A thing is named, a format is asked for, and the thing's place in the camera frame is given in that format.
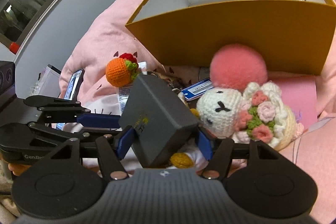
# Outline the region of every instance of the blue price tag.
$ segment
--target blue price tag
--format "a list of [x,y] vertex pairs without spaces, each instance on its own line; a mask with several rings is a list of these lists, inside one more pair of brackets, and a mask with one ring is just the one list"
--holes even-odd
[[197,84],[194,84],[184,90],[181,90],[187,101],[192,101],[196,98],[201,97],[207,90],[213,88],[210,78],[206,78]]

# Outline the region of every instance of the orange crochet ball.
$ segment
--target orange crochet ball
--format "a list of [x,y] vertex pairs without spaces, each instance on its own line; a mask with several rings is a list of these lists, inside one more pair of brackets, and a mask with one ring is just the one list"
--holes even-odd
[[111,85],[116,87],[121,87],[132,82],[131,72],[127,70],[124,59],[115,58],[107,64],[106,79]]

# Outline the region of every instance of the crochet orange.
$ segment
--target crochet orange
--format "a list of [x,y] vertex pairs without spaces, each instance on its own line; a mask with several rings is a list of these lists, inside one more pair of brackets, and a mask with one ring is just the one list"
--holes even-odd
[[116,87],[131,83],[138,75],[137,60],[129,58],[128,54],[122,54],[119,58],[112,59],[106,66],[106,79]]

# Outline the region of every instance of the smartphone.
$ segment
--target smartphone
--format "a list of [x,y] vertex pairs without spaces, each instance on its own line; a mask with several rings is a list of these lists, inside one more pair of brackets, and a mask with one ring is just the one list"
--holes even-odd
[[[84,76],[84,69],[77,70],[71,75],[67,90],[64,95],[64,99],[70,101],[77,100],[79,88],[83,82],[83,76]],[[64,122],[57,123],[56,128],[62,130],[64,125],[65,125]]]

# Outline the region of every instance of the yellow yarn ball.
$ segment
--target yellow yarn ball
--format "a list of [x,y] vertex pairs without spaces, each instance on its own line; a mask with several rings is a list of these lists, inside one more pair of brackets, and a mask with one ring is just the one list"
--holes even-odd
[[186,153],[175,153],[171,156],[170,162],[177,168],[190,168],[194,166],[194,162]]
[[195,109],[195,108],[191,108],[190,111],[191,111],[192,114],[195,115],[195,117],[196,117],[197,119],[200,118],[200,114],[198,113],[198,110],[197,110],[197,109]]

